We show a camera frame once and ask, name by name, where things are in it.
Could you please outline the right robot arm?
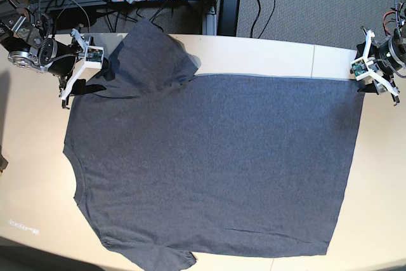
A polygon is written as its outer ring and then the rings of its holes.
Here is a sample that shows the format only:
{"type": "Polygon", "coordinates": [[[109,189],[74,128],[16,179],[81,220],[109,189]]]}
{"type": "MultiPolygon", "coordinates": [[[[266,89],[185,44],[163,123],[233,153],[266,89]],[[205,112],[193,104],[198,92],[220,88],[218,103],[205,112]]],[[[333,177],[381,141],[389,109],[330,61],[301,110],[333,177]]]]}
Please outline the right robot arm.
{"type": "Polygon", "coordinates": [[[54,22],[44,12],[34,14],[17,0],[1,0],[1,46],[16,67],[49,73],[58,78],[59,97],[66,109],[71,96],[106,90],[102,84],[88,84],[81,74],[95,69],[95,77],[114,78],[103,47],[96,46],[91,35],[72,29],[68,45],[52,37],[54,22]]]}

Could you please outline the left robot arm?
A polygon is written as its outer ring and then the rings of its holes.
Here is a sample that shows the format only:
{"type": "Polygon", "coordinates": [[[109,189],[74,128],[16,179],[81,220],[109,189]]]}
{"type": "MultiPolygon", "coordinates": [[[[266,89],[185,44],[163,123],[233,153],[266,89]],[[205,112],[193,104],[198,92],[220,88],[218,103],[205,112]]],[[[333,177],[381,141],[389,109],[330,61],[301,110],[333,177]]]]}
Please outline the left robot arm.
{"type": "Polygon", "coordinates": [[[350,74],[362,85],[362,93],[376,95],[388,92],[394,105],[400,103],[400,90],[395,76],[404,79],[405,74],[405,0],[383,16],[383,43],[375,41],[375,33],[361,27],[365,41],[357,45],[357,55],[350,62],[350,74]]]}

